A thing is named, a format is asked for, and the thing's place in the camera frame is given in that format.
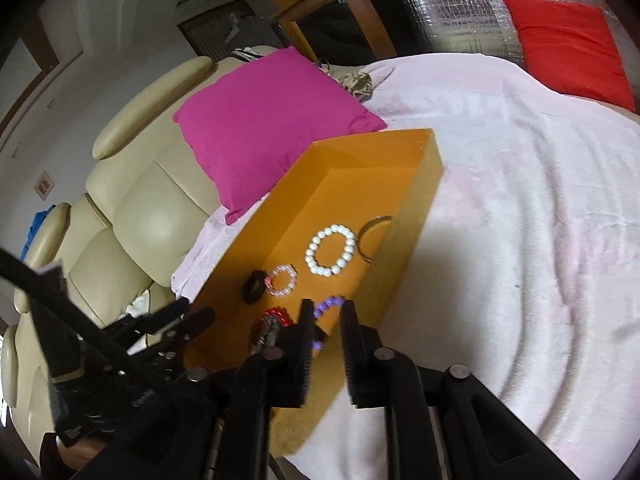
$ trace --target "purple beaded bracelet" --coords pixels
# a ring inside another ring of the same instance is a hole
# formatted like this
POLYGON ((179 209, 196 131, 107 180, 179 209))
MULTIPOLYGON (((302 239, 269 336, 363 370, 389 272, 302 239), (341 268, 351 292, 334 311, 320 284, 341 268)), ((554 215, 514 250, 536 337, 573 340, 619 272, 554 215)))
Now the purple beaded bracelet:
MULTIPOLYGON (((324 311, 328 310, 332 306, 336 306, 340 308, 344 303, 344 301, 345 299, 342 296, 329 296, 322 303, 319 303, 316 305, 316 307, 314 308, 314 317, 316 319, 319 319, 319 317, 322 316, 322 314, 324 314, 324 311)), ((321 348, 322 348, 322 342, 317 340, 314 341, 314 349, 319 351, 321 348)))

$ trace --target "black cable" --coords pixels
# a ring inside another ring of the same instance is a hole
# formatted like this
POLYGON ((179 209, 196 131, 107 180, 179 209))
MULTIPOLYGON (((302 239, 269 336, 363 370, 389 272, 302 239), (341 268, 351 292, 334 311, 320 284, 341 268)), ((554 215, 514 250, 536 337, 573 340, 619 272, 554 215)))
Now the black cable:
POLYGON ((71 330, 107 358, 118 370, 123 370, 155 390, 165 390, 166 384, 146 373, 143 366, 127 354, 126 349, 100 330, 69 298, 53 288, 33 269, 0 248, 0 278, 13 283, 31 299, 46 307, 71 330))
POLYGON ((269 455, 269 468, 271 469, 271 471, 273 471, 273 474, 276 475, 276 478, 278 480, 287 480, 284 476, 284 473, 282 472, 282 469, 280 469, 280 464, 276 462, 276 459, 272 454, 269 455))

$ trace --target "person's hand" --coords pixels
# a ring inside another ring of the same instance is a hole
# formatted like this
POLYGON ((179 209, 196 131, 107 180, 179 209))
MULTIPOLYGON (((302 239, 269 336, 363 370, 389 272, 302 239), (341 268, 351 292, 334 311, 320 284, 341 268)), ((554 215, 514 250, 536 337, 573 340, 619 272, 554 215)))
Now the person's hand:
POLYGON ((56 444, 58 445, 58 453, 62 462, 76 471, 81 470, 91 462, 107 445, 105 441, 92 436, 82 438, 72 447, 66 447, 62 444, 60 437, 57 436, 56 444))

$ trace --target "pink pillow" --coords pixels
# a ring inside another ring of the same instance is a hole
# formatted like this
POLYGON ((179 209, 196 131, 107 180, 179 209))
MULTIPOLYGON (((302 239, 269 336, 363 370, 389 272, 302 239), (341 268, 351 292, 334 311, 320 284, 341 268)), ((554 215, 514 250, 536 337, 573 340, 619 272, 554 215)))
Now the pink pillow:
POLYGON ((189 97, 174 121, 216 183, 227 225, 271 191, 315 140, 386 127, 293 47, 222 76, 189 97))

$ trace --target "wooden furniture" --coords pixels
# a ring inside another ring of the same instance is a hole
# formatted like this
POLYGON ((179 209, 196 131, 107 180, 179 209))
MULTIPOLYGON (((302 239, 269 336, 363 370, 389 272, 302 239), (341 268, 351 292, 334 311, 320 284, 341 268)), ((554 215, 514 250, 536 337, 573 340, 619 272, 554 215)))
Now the wooden furniture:
POLYGON ((400 0, 273 0, 274 19, 312 61, 357 66, 423 52, 400 0))

